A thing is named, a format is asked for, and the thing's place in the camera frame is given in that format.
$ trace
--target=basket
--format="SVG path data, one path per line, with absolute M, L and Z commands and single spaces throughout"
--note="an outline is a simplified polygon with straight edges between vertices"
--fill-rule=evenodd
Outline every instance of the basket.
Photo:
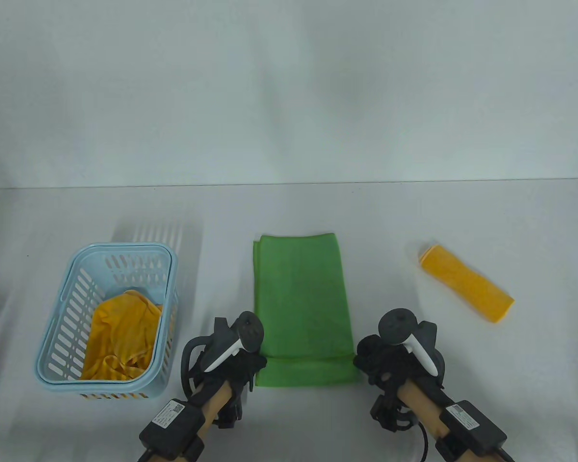
M 164 244 L 92 244 L 73 256 L 36 361 L 36 378 L 49 390 L 84 398 L 152 398 L 171 372 L 178 297 L 177 256 Z M 100 302 L 136 289 L 163 305 L 150 367 L 128 381 L 81 377 L 92 315 Z

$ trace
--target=white backdrop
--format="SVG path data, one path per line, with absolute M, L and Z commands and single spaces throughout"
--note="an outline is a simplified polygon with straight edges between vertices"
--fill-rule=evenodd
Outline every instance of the white backdrop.
M 578 0 L 0 0 L 0 187 L 578 177 Z

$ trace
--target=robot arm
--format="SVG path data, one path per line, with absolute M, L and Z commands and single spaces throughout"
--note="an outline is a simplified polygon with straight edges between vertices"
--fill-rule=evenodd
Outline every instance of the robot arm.
M 418 323 L 412 312 L 397 308 L 381 318 L 379 335 L 357 345 L 355 366 L 384 391 L 370 410 L 372 418 L 392 432 L 419 422 L 425 439 L 422 460 L 427 430 L 446 462 L 513 462 L 501 447 L 507 435 L 473 404 L 455 402 L 443 392 L 445 362 L 434 348 L 436 332 L 435 324 Z

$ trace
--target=green towel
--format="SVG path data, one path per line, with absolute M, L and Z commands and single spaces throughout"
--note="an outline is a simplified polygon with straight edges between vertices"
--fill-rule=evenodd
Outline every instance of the green towel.
M 253 247 L 254 312 L 265 329 L 264 387 L 357 380 L 353 337 L 334 234 L 262 236 Z

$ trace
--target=yellow cloth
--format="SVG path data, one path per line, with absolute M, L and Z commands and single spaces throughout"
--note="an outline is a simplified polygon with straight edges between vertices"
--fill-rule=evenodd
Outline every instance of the yellow cloth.
M 135 290 L 101 303 L 92 317 L 80 380 L 131 380 L 152 361 L 162 306 Z
M 422 255 L 421 267 L 483 314 L 488 321 L 501 321 L 514 304 L 514 299 L 485 277 L 467 268 L 450 251 L 432 246 Z

